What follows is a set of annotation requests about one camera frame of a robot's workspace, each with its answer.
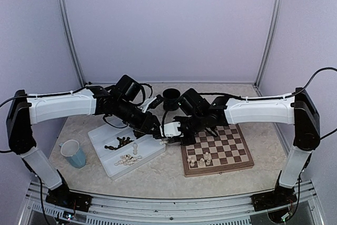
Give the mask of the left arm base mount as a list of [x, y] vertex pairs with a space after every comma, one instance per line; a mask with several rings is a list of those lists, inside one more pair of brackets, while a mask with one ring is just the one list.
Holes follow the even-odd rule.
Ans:
[[92, 196], [72, 191], [49, 191], [45, 201], [58, 207], [88, 212]]

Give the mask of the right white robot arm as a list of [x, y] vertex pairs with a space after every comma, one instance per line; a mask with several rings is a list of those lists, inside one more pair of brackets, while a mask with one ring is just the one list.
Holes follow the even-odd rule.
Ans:
[[240, 97], [218, 93], [211, 103], [201, 93], [189, 89], [176, 100], [176, 104], [186, 116], [176, 116], [173, 122], [162, 123], [160, 135], [178, 139], [184, 145], [192, 143], [194, 134], [216, 126], [251, 122], [294, 126], [293, 146], [275, 190], [269, 195], [269, 201], [274, 206], [282, 205], [290, 197], [290, 190], [321, 142], [320, 116], [304, 88], [275, 97]]

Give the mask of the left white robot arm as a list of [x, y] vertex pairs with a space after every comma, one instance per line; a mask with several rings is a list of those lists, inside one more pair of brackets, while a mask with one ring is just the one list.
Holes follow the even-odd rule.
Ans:
[[137, 136], [150, 134], [161, 138], [160, 122], [151, 112], [144, 111], [141, 103], [133, 100], [144, 92], [142, 84], [128, 75], [111, 86], [86, 86], [76, 91], [53, 94], [26, 94], [18, 90], [6, 119], [9, 150], [19, 155], [48, 189], [53, 198], [66, 207], [74, 201], [61, 174], [37, 148], [31, 126], [58, 118], [76, 115], [116, 116], [131, 127]]

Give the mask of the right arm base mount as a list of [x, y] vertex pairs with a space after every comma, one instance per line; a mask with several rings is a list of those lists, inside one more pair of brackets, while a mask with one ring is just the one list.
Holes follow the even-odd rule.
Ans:
[[273, 191], [258, 193], [251, 196], [255, 212], [273, 209], [297, 202], [297, 196], [293, 193], [290, 195], [278, 194]]

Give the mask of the white chess piece tall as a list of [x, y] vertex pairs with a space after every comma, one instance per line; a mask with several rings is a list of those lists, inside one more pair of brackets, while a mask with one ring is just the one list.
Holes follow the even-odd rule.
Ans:
[[133, 154], [134, 155], [137, 155], [137, 153], [138, 153], [137, 147], [138, 147], [137, 143], [133, 143]]

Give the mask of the white plastic tray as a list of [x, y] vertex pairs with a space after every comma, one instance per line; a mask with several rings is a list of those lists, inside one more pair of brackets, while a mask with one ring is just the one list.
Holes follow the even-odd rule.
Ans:
[[[108, 124], [104, 124], [99, 128], [89, 131], [88, 136], [107, 176], [112, 180], [120, 178], [166, 151], [166, 145], [161, 145], [159, 140], [152, 138], [150, 135], [137, 139], [130, 127], [116, 129]], [[117, 137], [130, 137], [133, 142], [114, 151], [104, 148], [105, 145], [116, 146], [118, 144]], [[133, 143], [137, 143], [138, 145], [137, 155], [133, 154]], [[131, 156], [141, 155], [142, 159], [132, 165], [115, 166], [114, 163], [126, 154], [130, 154]]]

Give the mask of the wooden chess board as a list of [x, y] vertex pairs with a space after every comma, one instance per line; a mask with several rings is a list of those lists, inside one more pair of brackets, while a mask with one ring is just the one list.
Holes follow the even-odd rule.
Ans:
[[[205, 131], [199, 132], [195, 135], [194, 145], [181, 147], [185, 177], [222, 174], [253, 168], [254, 161], [239, 125], [217, 126], [216, 131], [218, 137], [213, 137]], [[206, 165], [204, 158], [206, 152], [212, 159], [210, 165]], [[187, 158], [195, 160], [195, 167], [190, 166]], [[201, 158], [205, 160], [202, 167], [199, 165]]]

